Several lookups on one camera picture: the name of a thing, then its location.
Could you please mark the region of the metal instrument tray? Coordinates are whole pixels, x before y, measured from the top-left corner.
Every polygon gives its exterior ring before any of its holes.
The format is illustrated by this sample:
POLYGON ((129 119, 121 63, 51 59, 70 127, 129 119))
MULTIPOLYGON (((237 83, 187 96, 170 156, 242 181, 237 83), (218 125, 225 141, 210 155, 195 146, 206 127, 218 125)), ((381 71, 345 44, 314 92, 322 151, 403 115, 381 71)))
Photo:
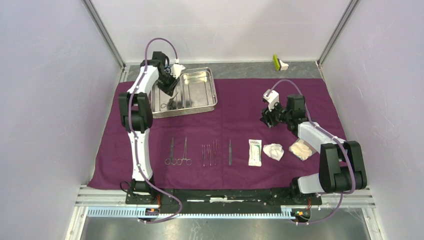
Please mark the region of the metal instrument tray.
POLYGON ((157 84, 153 85, 150 92, 153 118, 161 119, 211 112, 218 103, 213 74, 208 67, 183 70, 174 94, 176 92, 178 92, 178 96, 175 98, 177 109, 161 109, 161 104, 167 103, 171 96, 162 92, 157 84))

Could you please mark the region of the white sterile packet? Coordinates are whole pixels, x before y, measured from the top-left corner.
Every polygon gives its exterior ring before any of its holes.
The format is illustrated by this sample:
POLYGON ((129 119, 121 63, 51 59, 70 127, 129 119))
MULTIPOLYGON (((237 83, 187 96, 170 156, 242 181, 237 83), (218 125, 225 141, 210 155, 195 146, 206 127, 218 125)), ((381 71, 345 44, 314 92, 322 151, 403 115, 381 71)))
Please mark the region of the white sterile packet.
POLYGON ((262 141, 257 139, 249 140, 249 159, 248 165, 252 167, 261 167, 262 141))

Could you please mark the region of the white gauze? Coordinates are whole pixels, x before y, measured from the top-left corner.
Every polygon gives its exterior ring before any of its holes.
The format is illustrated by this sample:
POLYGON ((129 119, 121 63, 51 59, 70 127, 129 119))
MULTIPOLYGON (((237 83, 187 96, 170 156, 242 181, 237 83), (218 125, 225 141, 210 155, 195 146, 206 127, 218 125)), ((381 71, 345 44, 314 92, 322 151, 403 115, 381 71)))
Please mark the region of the white gauze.
POLYGON ((271 159, 280 161, 284 155, 283 146, 277 143, 266 144, 263 146, 263 152, 271 159))

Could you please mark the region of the steel scalpel handle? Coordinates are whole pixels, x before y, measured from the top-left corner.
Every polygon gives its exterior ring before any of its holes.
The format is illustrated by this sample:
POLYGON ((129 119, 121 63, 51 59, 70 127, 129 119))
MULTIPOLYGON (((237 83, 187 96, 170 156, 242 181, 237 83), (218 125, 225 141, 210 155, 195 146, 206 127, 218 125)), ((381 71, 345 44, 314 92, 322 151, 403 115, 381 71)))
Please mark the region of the steel scalpel handle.
POLYGON ((218 148, 218 139, 212 142, 213 145, 213 159, 214 159, 214 165, 217 165, 217 148, 218 148))
POLYGON ((232 165, 232 141, 231 141, 231 139, 229 140, 229 144, 228 144, 228 165, 229 166, 232 165))

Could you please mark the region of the beige gauze roll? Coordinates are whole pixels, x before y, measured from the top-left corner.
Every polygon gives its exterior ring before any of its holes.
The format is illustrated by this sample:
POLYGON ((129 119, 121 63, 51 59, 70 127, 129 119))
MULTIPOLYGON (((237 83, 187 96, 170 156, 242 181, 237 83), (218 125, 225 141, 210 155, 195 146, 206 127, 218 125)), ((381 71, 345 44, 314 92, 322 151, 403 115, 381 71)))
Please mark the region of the beige gauze roll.
POLYGON ((300 138, 298 138, 288 149, 301 161, 309 159, 317 152, 315 148, 300 138))

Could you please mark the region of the purple cloth wrap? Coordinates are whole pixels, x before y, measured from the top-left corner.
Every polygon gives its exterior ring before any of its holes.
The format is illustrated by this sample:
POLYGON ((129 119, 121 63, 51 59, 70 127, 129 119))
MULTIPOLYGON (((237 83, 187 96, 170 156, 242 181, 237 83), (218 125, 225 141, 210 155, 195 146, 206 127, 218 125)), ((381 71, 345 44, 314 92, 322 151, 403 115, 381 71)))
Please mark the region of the purple cloth wrap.
POLYGON ((345 138, 337 110, 321 79, 293 79, 278 83, 276 79, 217 79, 218 102, 213 111, 159 118, 153 121, 149 133, 149 157, 154 184, 166 189, 269 189, 288 187, 293 178, 319 171, 317 153, 305 161, 289 151, 297 138, 279 124, 269 128, 260 121, 265 107, 263 94, 274 88, 284 104, 287 96, 302 92, 310 115, 331 134, 345 138), (191 165, 166 165, 174 138, 173 157, 183 156, 187 137, 187 157, 191 165), (217 139, 216 165, 213 142, 217 139), (229 140, 232 145, 232 165, 229 166, 229 140), (261 140, 261 167, 249 166, 249 140, 261 140), (284 155, 280 161, 263 152, 264 145, 280 144, 284 155), (205 145, 205 167, 202 163, 205 145), (211 166, 207 145, 211 147, 211 166))

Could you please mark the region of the steel surgical scissors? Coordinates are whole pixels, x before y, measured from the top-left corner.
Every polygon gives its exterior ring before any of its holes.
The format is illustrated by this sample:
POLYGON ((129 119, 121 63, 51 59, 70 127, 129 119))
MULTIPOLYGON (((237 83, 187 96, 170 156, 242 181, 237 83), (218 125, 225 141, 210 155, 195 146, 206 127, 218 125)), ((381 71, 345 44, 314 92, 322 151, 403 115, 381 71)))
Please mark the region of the steel surgical scissors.
POLYGON ((174 158, 174 138, 171 139, 169 157, 165 159, 164 163, 173 166, 177 164, 177 159, 174 158))

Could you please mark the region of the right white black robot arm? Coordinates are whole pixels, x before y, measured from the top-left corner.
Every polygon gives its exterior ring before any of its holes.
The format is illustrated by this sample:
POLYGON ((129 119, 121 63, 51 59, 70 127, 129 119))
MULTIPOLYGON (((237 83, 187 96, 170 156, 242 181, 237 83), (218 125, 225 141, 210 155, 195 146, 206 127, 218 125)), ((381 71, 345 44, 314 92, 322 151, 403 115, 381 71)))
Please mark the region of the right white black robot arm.
POLYGON ((318 173, 292 179, 288 196, 293 203, 302 204, 309 194, 348 194, 367 186, 361 145, 336 137, 311 121, 303 95, 288 95, 282 106, 279 94, 267 90, 262 100, 267 103, 261 111, 263 123, 269 128, 286 124, 290 132, 319 154, 318 173))

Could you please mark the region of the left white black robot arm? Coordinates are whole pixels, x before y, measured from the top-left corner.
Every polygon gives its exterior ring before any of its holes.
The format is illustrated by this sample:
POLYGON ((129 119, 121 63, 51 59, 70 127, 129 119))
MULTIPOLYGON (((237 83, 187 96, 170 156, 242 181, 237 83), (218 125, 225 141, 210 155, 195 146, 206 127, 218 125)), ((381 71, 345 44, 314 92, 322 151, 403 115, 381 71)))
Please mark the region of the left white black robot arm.
POLYGON ((126 204, 153 204, 158 189, 153 186, 153 170, 149 154, 149 133, 153 125, 153 111, 149 95, 157 86, 173 97, 178 80, 172 75, 170 60, 161 51, 140 65, 140 73, 131 88, 118 95, 120 121, 127 131, 133 162, 132 180, 126 191, 126 204))

